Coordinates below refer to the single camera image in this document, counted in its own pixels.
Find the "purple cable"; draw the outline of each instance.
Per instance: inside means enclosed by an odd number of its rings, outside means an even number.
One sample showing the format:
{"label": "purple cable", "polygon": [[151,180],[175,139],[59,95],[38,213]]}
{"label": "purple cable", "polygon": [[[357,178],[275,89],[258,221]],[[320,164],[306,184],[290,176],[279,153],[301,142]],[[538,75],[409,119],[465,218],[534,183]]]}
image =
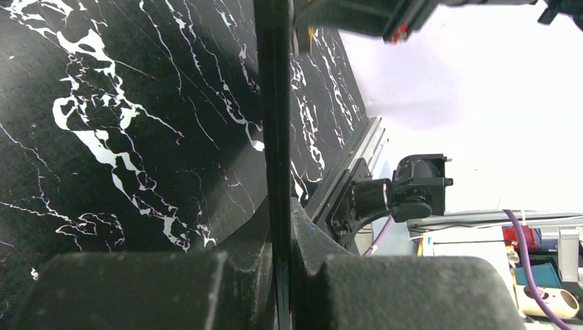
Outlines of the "purple cable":
{"label": "purple cable", "polygon": [[[516,218],[516,215],[511,210],[503,210],[504,213],[510,218],[512,221],[512,225],[518,235],[518,245],[520,246],[520,257],[522,262],[522,268],[525,270],[525,278],[527,279],[527,284],[530,292],[538,292],[538,288],[534,283],[534,278],[532,276],[532,269],[530,268],[530,258],[528,255],[528,245],[527,240],[525,238],[525,233],[523,232],[523,228],[520,226],[520,222]],[[547,315],[547,317],[557,325],[557,327],[561,328],[561,330],[571,330],[569,325],[563,320],[561,320],[558,316],[556,316],[553,311],[545,304],[539,294],[532,295],[538,306],[542,309],[542,311]]]}
{"label": "purple cable", "polygon": [[389,215],[388,219],[386,220],[386,223],[383,225],[383,228],[381,229],[381,232],[377,235],[377,238],[373,241],[371,246],[368,247],[363,256],[371,256],[373,253],[375,253],[377,249],[377,244],[381,241],[382,237],[384,236],[384,233],[388,229],[391,222],[393,222],[393,217]]}

